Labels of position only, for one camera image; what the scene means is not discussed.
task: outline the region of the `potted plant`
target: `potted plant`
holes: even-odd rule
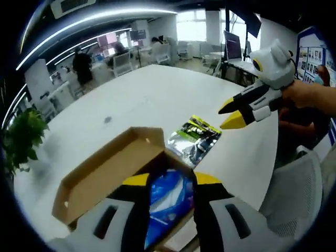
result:
[[[15,170],[28,172],[20,165],[27,163],[28,159],[37,160],[34,146],[42,143],[44,130],[49,129],[35,109],[27,109],[16,117],[13,124],[3,134],[3,149],[5,151],[5,168],[12,175]]]

